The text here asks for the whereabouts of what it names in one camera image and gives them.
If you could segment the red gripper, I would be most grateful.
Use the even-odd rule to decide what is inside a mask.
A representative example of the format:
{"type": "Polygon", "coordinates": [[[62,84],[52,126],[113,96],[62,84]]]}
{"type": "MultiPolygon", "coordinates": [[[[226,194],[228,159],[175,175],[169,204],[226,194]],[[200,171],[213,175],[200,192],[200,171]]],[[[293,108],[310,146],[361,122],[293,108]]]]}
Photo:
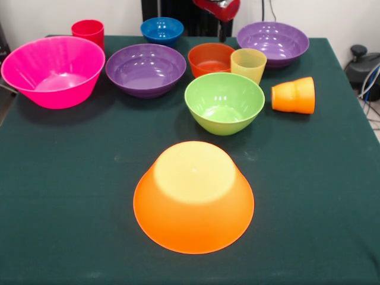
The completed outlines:
{"type": "Polygon", "coordinates": [[[240,8],[240,0],[209,1],[193,0],[199,8],[208,11],[220,20],[219,41],[226,41],[227,22],[234,19],[240,8]]]}

